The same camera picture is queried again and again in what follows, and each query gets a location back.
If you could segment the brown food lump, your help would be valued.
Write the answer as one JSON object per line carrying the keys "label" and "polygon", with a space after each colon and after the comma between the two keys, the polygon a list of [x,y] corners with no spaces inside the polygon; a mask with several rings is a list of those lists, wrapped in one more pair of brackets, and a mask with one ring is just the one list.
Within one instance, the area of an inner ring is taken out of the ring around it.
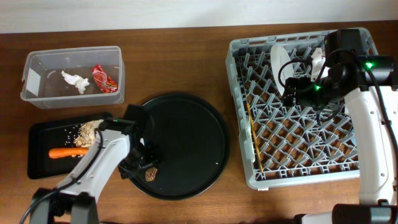
{"label": "brown food lump", "polygon": [[147,182],[152,182],[155,180],[158,169],[156,167],[151,167],[145,171],[145,180]]}

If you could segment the grey plate with food scraps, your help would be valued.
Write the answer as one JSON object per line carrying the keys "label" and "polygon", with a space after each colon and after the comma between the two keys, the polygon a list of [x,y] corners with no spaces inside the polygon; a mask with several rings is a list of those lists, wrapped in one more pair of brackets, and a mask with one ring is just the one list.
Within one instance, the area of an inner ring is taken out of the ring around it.
{"label": "grey plate with food scraps", "polygon": [[[280,95],[283,95],[284,87],[279,82],[279,71],[281,67],[289,61],[290,57],[287,51],[283,47],[278,45],[274,45],[271,47],[271,69],[274,76],[275,84],[277,86]],[[284,84],[286,79],[292,78],[293,76],[294,76],[293,66],[292,64],[289,64],[283,69],[280,75],[280,79]]]}

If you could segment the pile of food scraps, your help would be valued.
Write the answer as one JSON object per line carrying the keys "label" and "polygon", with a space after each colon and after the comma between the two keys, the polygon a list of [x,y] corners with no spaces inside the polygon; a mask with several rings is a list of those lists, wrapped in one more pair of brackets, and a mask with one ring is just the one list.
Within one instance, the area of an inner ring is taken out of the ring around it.
{"label": "pile of food scraps", "polygon": [[75,147],[91,147],[95,140],[95,129],[99,128],[103,121],[103,119],[98,119],[73,126],[72,130],[77,131],[77,133],[73,134],[70,131],[65,144]]}

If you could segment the wooden chopstick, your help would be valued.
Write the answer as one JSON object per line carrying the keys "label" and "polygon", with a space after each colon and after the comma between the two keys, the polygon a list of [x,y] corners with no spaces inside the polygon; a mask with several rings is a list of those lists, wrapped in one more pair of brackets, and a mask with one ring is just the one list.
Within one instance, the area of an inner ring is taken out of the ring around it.
{"label": "wooden chopstick", "polygon": [[246,108],[247,108],[248,115],[249,115],[249,122],[250,122],[250,125],[251,125],[251,132],[252,132],[252,138],[253,138],[253,141],[254,141],[254,148],[255,148],[255,152],[256,152],[256,156],[257,156],[257,163],[259,164],[259,168],[260,168],[261,173],[264,173],[264,168],[262,166],[262,160],[261,160],[261,154],[260,154],[260,151],[259,151],[259,148],[258,148],[258,143],[257,143],[257,136],[256,136],[256,132],[255,132],[255,129],[254,129],[254,121],[253,121],[253,118],[252,118],[251,108],[250,108],[250,104],[249,104],[248,101],[246,102]]}

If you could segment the red snack wrapper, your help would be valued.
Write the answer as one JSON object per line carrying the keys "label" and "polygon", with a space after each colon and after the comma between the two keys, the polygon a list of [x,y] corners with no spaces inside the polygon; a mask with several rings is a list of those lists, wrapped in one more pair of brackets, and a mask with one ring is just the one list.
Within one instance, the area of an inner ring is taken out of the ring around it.
{"label": "red snack wrapper", "polygon": [[118,85],[107,75],[101,65],[93,67],[92,75],[102,93],[115,93],[118,91]]}

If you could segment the orange carrot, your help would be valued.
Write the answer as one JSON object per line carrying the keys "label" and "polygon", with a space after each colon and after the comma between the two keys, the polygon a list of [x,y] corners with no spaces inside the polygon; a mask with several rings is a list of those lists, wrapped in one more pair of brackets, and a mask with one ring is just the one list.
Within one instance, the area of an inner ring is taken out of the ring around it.
{"label": "orange carrot", "polygon": [[51,159],[59,159],[64,157],[84,156],[89,151],[85,147],[62,147],[49,150]]}

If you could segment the white tissue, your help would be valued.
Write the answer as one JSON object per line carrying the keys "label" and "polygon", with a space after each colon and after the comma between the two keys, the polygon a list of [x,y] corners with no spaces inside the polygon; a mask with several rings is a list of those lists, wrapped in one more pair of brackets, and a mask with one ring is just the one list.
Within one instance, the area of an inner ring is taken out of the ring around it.
{"label": "white tissue", "polygon": [[87,78],[83,78],[79,75],[71,75],[65,71],[61,71],[63,79],[69,84],[73,85],[78,89],[78,92],[82,95],[84,94],[86,87],[90,85]]}

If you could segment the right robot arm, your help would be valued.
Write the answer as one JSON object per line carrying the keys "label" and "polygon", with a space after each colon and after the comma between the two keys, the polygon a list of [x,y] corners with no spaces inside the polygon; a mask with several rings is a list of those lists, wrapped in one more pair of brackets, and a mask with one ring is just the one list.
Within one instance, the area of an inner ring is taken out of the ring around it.
{"label": "right robot arm", "polygon": [[296,215],[295,223],[397,223],[397,67],[385,55],[365,55],[337,48],[318,67],[315,78],[282,77],[294,60],[272,64],[275,81],[284,89],[284,105],[322,110],[343,100],[353,122],[360,166],[358,204],[338,203],[326,213]]}

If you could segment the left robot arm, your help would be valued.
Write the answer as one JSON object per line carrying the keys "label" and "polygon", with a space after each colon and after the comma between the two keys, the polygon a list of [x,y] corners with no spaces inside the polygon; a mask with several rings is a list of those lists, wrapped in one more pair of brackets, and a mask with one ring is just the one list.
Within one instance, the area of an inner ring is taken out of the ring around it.
{"label": "left robot arm", "polygon": [[115,168],[130,178],[159,164],[142,134],[135,121],[105,119],[87,154],[54,189],[36,191],[20,222],[54,223],[68,213],[71,223],[99,223],[96,203]]}

